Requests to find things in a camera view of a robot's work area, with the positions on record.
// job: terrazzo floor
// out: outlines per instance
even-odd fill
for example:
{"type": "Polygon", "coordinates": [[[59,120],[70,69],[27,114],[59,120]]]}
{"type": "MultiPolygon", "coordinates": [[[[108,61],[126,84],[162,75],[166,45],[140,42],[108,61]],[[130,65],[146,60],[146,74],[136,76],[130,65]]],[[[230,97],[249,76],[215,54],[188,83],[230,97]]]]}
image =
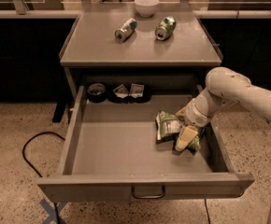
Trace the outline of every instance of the terrazzo floor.
{"type": "MultiPolygon", "coordinates": [[[[37,133],[65,136],[67,115],[52,123],[54,108],[50,103],[0,103],[0,223],[54,223],[41,205],[51,203],[21,155],[25,142],[37,133]]],[[[266,223],[271,203],[271,126],[240,106],[218,114],[214,123],[235,171],[252,173],[255,182],[240,198],[207,200],[211,223],[266,223]]],[[[43,176],[53,175],[63,144],[56,136],[39,136],[26,149],[27,158],[43,176]]],[[[203,200],[68,203],[60,217],[68,224],[207,223],[203,200]]]]}

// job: bowl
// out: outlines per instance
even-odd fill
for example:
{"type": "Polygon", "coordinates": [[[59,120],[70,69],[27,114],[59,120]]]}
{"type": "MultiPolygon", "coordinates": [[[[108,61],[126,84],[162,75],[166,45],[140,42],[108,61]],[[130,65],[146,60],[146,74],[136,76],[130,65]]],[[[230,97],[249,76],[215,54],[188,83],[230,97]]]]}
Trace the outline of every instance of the bowl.
{"type": "Polygon", "coordinates": [[[151,17],[156,9],[159,0],[135,0],[135,11],[142,17],[151,17]]]}

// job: electrical cord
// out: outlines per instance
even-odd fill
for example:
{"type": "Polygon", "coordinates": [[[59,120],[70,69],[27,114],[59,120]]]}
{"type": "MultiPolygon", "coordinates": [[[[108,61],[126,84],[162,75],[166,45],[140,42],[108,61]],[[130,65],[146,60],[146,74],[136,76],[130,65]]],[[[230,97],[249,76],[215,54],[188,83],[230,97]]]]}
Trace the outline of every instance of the electrical cord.
{"type": "MultiPolygon", "coordinates": [[[[59,138],[61,138],[62,140],[64,140],[64,138],[62,136],[60,136],[58,133],[55,133],[55,132],[42,132],[42,133],[38,133],[36,135],[34,135],[33,137],[31,137],[23,146],[22,148],[22,156],[23,156],[23,159],[26,161],[26,163],[36,172],[36,174],[39,176],[39,177],[43,177],[43,175],[34,167],[34,165],[26,158],[25,156],[25,149],[27,148],[28,144],[31,143],[32,140],[34,140],[35,138],[37,138],[38,136],[40,135],[45,135],[45,134],[53,134],[53,135],[56,135],[58,136],[59,138]]],[[[58,213],[58,205],[57,203],[53,203],[53,207],[54,207],[54,212],[55,212],[55,216],[56,216],[56,219],[57,219],[57,224],[61,224],[61,220],[60,220],[60,216],[59,216],[59,213],[58,213]]]]}
{"type": "Polygon", "coordinates": [[[208,224],[210,224],[210,216],[209,216],[209,212],[208,212],[208,207],[207,207],[207,199],[204,199],[204,204],[205,204],[205,209],[207,210],[207,219],[208,219],[208,224]]]}

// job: open drawer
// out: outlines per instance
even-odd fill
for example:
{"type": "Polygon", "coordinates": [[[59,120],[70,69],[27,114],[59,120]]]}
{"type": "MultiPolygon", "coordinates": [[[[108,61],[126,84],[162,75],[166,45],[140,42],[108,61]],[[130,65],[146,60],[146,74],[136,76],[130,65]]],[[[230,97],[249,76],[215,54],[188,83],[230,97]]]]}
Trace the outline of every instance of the open drawer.
{"type": "Polygon", "coordinates": [[[195,154],[176,152],[173,141],[156,141],[158,111],[175,114],[193,98],[190,77],[119,77],[121,83],[152,88],[150,101],[143,104],[87,99],[86,84],[113,84],[114,78],[87,77],[79,87],[59,170],[55,177],[38,181],[51,201],[234,198],[254,181],[251,174],[234,172],[211,124],[195,154]]]}

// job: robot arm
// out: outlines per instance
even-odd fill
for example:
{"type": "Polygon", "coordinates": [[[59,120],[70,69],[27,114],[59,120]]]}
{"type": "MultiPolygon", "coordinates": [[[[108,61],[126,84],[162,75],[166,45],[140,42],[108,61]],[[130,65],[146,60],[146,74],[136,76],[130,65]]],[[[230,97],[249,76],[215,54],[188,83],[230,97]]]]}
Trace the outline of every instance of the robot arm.
{"type": "Polygon", "coordinates": [[[184,109],[185,123],[205,127],[217,112],[234,104],[271,123],[271,91],[251,85],[247,77],[224,67],[207,74],[206,88],[184,109]]]}

